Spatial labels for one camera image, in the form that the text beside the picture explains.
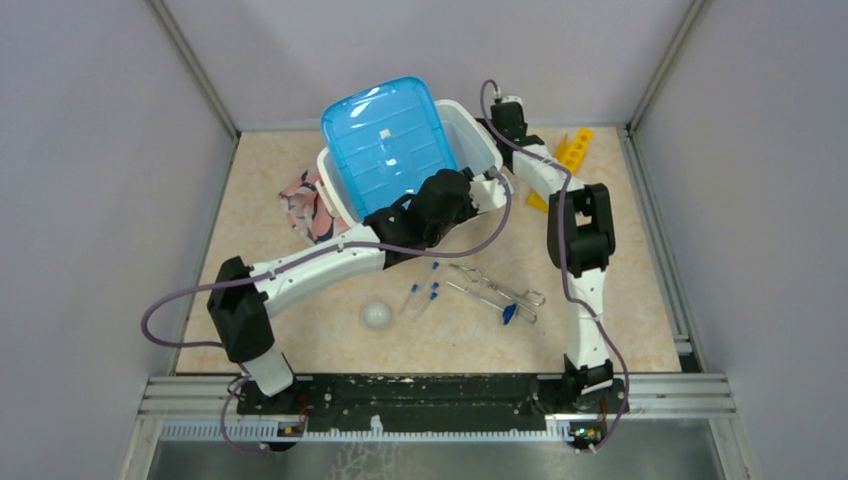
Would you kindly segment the white round ball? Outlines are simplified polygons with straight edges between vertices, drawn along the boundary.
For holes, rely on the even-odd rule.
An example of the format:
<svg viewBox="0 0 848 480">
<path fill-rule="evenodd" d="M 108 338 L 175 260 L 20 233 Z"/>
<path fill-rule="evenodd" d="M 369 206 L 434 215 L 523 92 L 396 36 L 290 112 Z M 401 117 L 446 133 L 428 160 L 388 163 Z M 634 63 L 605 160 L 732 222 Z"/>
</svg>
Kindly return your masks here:
<svg viewBox="0 0 848 480">
<path fill-rule="evenodd" d="M 373 331 L 387 329 L 392 322 L 391 308 L 383 302 L 369 302 L 360 312 L 362 324 Z"/>
</svg>

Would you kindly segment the white plastic storage bin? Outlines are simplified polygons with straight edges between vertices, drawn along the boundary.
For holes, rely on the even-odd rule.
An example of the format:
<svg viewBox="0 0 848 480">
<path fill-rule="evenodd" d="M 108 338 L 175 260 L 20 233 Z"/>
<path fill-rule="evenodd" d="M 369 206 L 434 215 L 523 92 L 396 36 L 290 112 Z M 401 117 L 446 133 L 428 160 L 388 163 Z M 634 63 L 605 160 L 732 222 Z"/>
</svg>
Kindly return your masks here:
<svg viewBox="0 0 848 480">
<path fill-rule="evenodd" d="M 459 169 L 469 169 L 474 177 L 490 167 L 502 168 L 503 160 L 494 141 L 464 106 L 449 99 L 437 100 L 435 106 Z M 418 192 L 427 178 L 422 174 L 411 187 L 395 180 L 383 189 L 375 206 L 358 209 L 354 204 L 354 189 L 345 184 L 342 173 L 327 148 L 317 157 L 317 169 L 324 185 L 322 193 L 327 198 L 327 204 L 331 205 L 331 212 L 341 216 L 349 226 L 363 222 L 366 216 L 389 206 L 407 193 Z"/>
</svg>

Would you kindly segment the blue plastic bin lid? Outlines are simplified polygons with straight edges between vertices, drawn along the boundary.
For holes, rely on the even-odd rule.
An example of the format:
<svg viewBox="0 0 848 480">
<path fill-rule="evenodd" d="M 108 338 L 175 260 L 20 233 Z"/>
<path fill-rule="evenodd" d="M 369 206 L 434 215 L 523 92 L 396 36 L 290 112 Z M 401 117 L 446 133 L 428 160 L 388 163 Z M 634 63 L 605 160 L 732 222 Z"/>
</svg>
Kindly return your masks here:
<svg viewBox="0 0 848 480">
<path fill-rule="evenodd" d="M 320 129 L 357 219 L 458 164 L 428 85 L 403 76 L 329 105 Z"/>
</svg>

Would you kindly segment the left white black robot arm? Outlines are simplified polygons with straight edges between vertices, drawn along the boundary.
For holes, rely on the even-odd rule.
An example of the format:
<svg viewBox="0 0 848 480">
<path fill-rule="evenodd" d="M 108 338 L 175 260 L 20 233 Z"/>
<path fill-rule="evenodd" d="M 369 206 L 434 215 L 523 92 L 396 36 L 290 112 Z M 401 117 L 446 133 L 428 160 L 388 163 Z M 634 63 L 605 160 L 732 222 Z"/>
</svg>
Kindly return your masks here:
<svg viewBox="0 0 848 480">
<path fill-rule="evenodd" d="M 252 265 L 239 256 L 226 260 L 207 311 L 229 361 L 267 397 L 289 389 L 295 374 L 275 344 L 273 318 L 354 276 L 421 256 L 448 259 L 450 253 L 434 248 L 454 227 L 491 210 L 509 215 L 511 207 L 511 185 L 496 168 L 481 181 L 442 169 L 417 192 L 401 196 L 331 240 Z"/>
</svg>

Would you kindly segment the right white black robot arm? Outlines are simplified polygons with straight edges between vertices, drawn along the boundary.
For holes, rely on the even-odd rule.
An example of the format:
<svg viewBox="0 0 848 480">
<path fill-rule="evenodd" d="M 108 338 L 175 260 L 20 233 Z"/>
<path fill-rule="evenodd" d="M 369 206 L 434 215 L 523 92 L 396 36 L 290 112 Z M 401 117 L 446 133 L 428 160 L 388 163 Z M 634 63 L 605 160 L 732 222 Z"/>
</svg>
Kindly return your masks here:
<svg viewBox="0 0 848 480">
<path fill-rule="evenodd" d="M 616 250 L 610 192 L 602 183 L 587 184 L 576 178 L 540 137 L 528 133 L 517 98 L 495 99 L 489 113 L 485 125 L 504 165 L 536 194 L 547 197 L 548 255 L 560 270 L 571 308 L 564 395 L 576 401 L 608 390 L 614 374 L 603 333 L 603 294 Z"/>
</svg>

